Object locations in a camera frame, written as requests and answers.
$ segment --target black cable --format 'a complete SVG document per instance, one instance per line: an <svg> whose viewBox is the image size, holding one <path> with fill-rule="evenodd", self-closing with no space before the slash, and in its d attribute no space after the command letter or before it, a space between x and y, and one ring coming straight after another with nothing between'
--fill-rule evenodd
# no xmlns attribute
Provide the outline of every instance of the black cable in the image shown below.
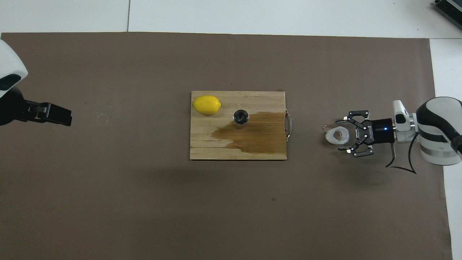
<svg viewBox="0 0 462 260"><path fill-rule="evenodd" d="M409 170L409 169L406 169L406 168L403 168L403 167L399 167L399 166L390 166L393 163L393 161L395 160L395 147L393 146L393 143L391 143L391 155L392 155L391 162L389 164L387 164L385 167L386 168L388 168L388 167L397 168L397 169L401 169L401 170L405 170L405 171L417 174L415 172L415 170L414 170L414 167L412 166L412 163L411 163L411 149L412 149L412 145L414 144L415 139L417 138L418 135L419 135L419 133L415 133L414 138L412 138L411 144L409 145L409 150L407 152L407 159L409 160L409 166L411 167L412 170Z"/></svg>

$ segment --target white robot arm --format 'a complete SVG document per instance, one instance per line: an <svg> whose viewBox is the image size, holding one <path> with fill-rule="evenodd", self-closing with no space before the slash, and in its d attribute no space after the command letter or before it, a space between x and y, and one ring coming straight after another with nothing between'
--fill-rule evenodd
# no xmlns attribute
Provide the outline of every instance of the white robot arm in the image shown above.
<svg viewBox="0 0 462 260"><path fill-rule="evenodd" d="M52 103L37 103L23 98L16 84L27 76L27 69L18 55L2 40L0 59L0 125L15 119L71 125L70 110Z"/></svg>
<svg viewBox="0 0 462 260"><path fill-rule="evenodd" d="M18 55L0 40L0 98L27 76L27 69Z"/></svg>
<svg viewBox="0 0 462 260"><path fill-rule="evenodd" d="M402 102L395 100L393 110L394 118L369 120L369 111L361 110L350 111L344 120L336 121L337 124L352 123L356 126L356 143L350 147L341 147L339 150L346 150L354 157L360 157L374 154L373 144L390 143L394 159L395 140L398 143L413 142L418 133L420 153L426 161L438 165L461 162L461 101L450 97L437 97L425 102L416 113L408 113ZM354 116L363 116L365 120L359 123L353 119ZM366 150L358 151L363 144L367 145Z"/></svg>

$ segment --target brown table surface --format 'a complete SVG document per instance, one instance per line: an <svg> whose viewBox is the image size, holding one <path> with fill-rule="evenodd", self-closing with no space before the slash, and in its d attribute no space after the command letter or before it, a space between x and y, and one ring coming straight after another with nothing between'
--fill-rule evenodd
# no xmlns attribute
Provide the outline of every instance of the brown table surface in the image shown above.
<svg viewBox="0 0 462 260"><path fill-rule="evenodd" d="M0 259L451 259L443 169L353 158L321 127L434 97L428 39L2 33L28 100L1 127ZM286 92L286 161L189 160L193 90ZM407 144L395 165L407 166Z"/></svg>

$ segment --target wet stain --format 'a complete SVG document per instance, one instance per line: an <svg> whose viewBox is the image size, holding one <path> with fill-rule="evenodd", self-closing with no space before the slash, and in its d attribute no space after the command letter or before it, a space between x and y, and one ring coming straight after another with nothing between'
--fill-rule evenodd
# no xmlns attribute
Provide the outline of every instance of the wet stain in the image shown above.
<svg viewBox="0 0 462 260"><path fill-rule="evenodd" d="M250 154L285 154L285 113L259 112L249 115L249 121L239 128L234 121L216 129L212 136L232 141L225 148L240 149Z"/></svg>
<svg viewBox="0 0 462 260"><path fill-rule="evenodd" d="M109 116L102 113L96 113L96 124L98 125L107 125L109 122Z"/></svg>

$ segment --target white floor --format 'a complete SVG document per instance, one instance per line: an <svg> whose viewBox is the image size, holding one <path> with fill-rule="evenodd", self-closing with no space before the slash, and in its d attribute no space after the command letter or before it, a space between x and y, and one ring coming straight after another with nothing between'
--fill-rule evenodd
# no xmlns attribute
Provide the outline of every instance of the white floor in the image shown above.
<svg viewBox="0 0 462 260"><path fill-rule="evenodd" d="M1 32L161 31L430 38L437 96L462 100L462 30L432 0L0 0ZM462 164L444 167L462 260Z"/></svg>

